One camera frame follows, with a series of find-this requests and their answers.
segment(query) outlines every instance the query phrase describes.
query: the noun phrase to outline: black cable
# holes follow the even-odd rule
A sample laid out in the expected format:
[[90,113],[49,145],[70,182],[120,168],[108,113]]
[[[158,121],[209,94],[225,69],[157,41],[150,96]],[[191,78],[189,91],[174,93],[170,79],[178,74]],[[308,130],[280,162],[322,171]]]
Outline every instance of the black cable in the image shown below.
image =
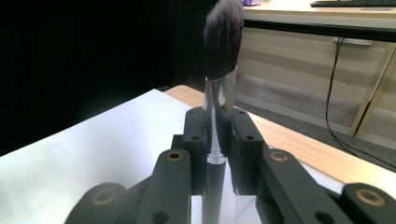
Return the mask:
[[334,139],[334,141],[335,141],[340,147],[342,147],[343,149],[345,149],[346,151],[348,151],[350,154],[352,154],[352,155],[354,155],[354,156],[360,158],[358,155],[356,155],[356,154],[355,154],[353,151],[351,151],[349,148],[354,149],[354,150],[356,150],[356,151],[359,151],[360,153],[363,153],[363,154],[365,154],[365,155],[367,155],[367,156],[370,156],[370,157],[372,157],[372,158],[374,158],[374,159],[376,159],[376,160],[382,161],[382,162],[384,162],[386,165],[388,165],[388,166],[393,167],[393,168],[396,169],[396,166],[394,166],[394,165],[392,165],[392,164],[390,164],[390,163],[388,163],[388,162],[386,162],[386,161],[383,161],[383,160],[379,159],[379,158],[376,157],[376,156],[373,156],[373,155],[371,155],[371,154],[369,154],[369,153],[367,153],[367,152],[361,151],[361,150],[359,150],[359,149],[357,149],[357,148],[355,148],[355,147],[352,147],[351,145],[345,143],[345,142],[344,142],[343,140],[341,140],[337,135],[335,135],[335,134],[332,132],[332,129],[330,128],[330,125],[329,125],[329,102],[330,102],[330,96],[332,95],[332,82],[333,82],[333,80],[334,80],[335,67],[336,67],[337,62],[338,62],[338,55],[340,54],[340,50],[341,50],[341,47],[342,47],[342,45],[343,45],[343,42],[344,42],[344,38],[343,38],[343,37],[339,37],[339,38],[338,38],[338,41],[337,41],[336,50],[335,50],[334,65],[333,65],[333,67],[332,67],[332,76],[330,77],[329,91],[328,91],[327,100],[326,100],[326,124],[327,124],[327,128],[329,129],[329,132],[330,132],[330,134],[332,135],[332,138]]

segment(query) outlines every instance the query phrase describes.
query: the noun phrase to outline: black bristles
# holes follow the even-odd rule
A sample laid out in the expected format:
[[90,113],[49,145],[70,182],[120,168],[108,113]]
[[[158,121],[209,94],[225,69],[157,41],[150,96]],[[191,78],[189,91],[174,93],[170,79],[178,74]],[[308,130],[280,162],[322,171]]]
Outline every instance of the black bristles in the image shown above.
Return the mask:
[[219,0],[206,17],[204,30],[206,78],[216,80],[236,67],[244,26],[239,0]]

